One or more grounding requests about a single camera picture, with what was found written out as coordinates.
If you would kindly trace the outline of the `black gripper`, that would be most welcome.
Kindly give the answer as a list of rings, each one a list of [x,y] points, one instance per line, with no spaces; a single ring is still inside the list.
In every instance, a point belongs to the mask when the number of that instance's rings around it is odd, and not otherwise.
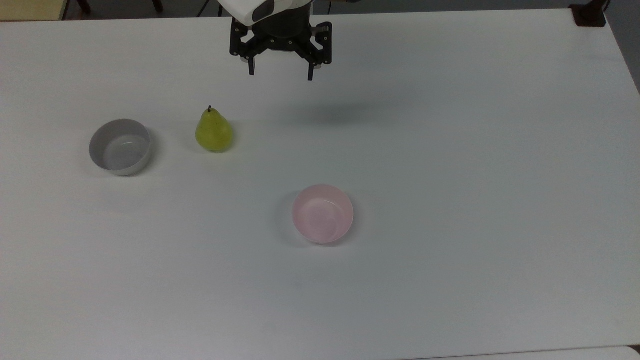
[[[265,16],[253,28],[232,20],[230,54],[246,60],[249,75],[254,76],[255,58],[266,50],[295,51],[307,62],[307,80],[311,82],[317,68],[333,62],[333,24],[322,22],[311,26],[312,7],[291,4],[289,9],[276,13],[275,4],[262,4],[254,13]]]

